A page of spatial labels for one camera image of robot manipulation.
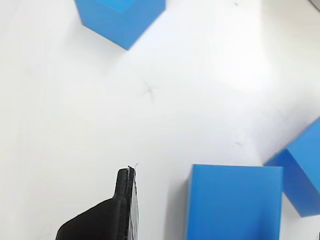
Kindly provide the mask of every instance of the blue foam block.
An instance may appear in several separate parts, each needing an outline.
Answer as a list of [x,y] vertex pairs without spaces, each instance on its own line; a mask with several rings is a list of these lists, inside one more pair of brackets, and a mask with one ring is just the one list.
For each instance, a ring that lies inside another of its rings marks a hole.
[[194,165],[186,240],[279,240],[282,167]]
[[320,214],[320,119],[265,166],[284,168],[284,193],[302,217]]
[[166,0],[75,0],[83,25],[128,50],[165,10]]

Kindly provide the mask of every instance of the black plastic part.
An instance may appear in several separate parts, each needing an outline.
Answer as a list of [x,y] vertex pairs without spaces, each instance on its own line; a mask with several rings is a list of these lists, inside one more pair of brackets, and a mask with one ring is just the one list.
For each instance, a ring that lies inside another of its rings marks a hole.
[[131,167],[118,172],[113,198],[66,222],[56,240],[128,240],[132,191],[135,170]]

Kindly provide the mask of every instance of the blue cube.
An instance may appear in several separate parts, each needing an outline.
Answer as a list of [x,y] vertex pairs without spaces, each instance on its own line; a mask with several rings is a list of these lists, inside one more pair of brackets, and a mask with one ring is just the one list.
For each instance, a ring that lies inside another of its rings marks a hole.
[[75,0],[83,25],[128,50],[165,10],[166,0]]
[[194,165],[186,240],[279,240],[282,167]]
[[284,168],[284,193],[302,217],[320,214],[320,119],[265,166]]

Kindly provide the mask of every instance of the scratch mark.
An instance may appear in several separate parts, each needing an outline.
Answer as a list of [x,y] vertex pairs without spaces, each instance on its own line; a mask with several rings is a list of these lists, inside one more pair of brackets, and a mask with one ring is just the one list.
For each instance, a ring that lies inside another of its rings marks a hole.
[[154,103],[155,102],[155,89],[156,89],[156,87],[152,87],[146,81],[143,81],[143,82],[144,82],[144,85],[146,87],[146,90],[143,93],[143,95],[149,95],[151,102]]
[[267,103],[272,107],[274,108],[275,112],[279,114],[279,116],[282,118],[282,120],[284,122],[287,121],[287,117],[282,113],[282,111],[277,107],[275,106],[271,101],[267,101]]

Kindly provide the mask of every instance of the blue block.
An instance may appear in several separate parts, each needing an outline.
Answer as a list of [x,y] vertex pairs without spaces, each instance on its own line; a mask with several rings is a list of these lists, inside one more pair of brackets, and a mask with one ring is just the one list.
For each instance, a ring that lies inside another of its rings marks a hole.
[[284,168],[284,193],[302,217],[320,214],[320,119],[265,166]]
[[186,240],[279,240],[282,167],[194,165]]
[[75,0],[83,25],[128,50],[165,10],[166,0]]

